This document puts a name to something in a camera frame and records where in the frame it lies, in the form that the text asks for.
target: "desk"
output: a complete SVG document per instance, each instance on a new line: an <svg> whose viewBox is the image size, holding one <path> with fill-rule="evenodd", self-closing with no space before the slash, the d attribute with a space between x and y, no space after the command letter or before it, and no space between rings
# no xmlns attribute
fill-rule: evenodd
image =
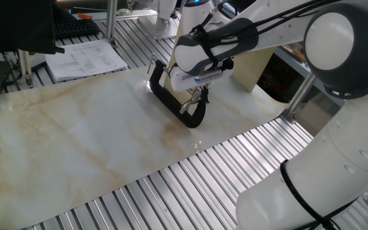
<svg viewBox="0 0 368 230"><path fill-rule="evenodd" d="M146 68L0 95L0 229L82 205L270 121L287 105L212 86L197 129L152 94Z"/></svg>

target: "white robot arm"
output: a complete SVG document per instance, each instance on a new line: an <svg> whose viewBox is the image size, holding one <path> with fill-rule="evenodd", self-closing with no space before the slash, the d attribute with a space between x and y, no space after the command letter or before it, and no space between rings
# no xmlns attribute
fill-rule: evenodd
<svg viewBox="0 0 368 230"><path fill-rule="evenodd" d="M238 229L335 229L322 217L368 189L368 0L258 0L233 20L224 19L211 1L195 0L182 20L191 33L174 50L176 65L169 71L176 91L225 75L222 63L231 56L304 41L312 72L327 92L347 101L283 164L283 173L277 169L240 194Z"/></svg>

